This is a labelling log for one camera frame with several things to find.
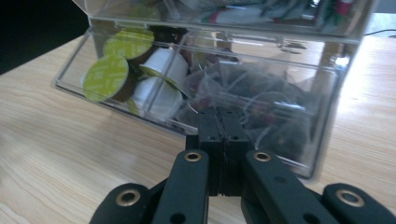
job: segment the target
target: black cable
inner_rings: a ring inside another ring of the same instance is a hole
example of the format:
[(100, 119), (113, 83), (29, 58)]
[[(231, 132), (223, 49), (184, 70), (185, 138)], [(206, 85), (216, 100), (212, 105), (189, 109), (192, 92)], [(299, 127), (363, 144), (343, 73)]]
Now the black cable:
[(375, 32), (365, 34), (365, 35), (375, 35), (375, 34), (386, 32), (386, 31), (396, 31), (396, 29), (380, 30), (380, 31), (375, 31)]

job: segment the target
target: light wood surface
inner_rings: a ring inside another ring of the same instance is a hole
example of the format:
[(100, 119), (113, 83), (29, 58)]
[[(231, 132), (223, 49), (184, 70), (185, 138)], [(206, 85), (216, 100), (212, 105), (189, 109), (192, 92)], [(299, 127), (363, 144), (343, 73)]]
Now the light wood surface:
[[(153, 187), (184, 137), (55, 90), (78, 40), (0, 76), (0, 223), (87, 223), (116, 186)], [(366, 37), (341, 92), (321, 176), (396, 214), (396, 40)], [(237, 198), (210, 199), (209, 223), (245, 223)]]

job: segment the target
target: clear plastic container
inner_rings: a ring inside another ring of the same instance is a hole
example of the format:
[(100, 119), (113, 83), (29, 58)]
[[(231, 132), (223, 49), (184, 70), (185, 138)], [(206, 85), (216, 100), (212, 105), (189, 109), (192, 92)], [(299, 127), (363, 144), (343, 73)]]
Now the clear plastic container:
[(224, 8), (205, 1), (75, 2), (91, 28), (57, 88), (182, 134), (197, 133), (200, 109), (228, 108), (256, 149), (310, 179), (375, 1), (356, 1), (331, 35), (300, 24), (197, 22), (197, 13)]

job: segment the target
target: wooden table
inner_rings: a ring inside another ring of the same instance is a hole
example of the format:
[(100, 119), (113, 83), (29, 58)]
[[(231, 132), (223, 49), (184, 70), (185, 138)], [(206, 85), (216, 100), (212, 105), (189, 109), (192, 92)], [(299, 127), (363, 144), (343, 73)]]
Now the wooden table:
[[(116, 186), (166, 178), (184, 137), (55, 90), (78, 41), (0, 76), (0, 223), (87, 223)], [(341, 93), (321, 176), (396, 214), (396, 40), (366, 37)], [(237, 198), (210, 199), (209, 223), (244, 223)]]

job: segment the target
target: dark background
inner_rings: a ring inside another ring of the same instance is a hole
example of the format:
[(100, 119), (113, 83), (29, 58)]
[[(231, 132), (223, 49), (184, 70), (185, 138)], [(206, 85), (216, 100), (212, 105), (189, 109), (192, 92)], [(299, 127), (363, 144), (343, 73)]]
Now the dark background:
[(83, 35), (89, 26), (72, 0), (6, 1), (0, 25), (0, 74)]

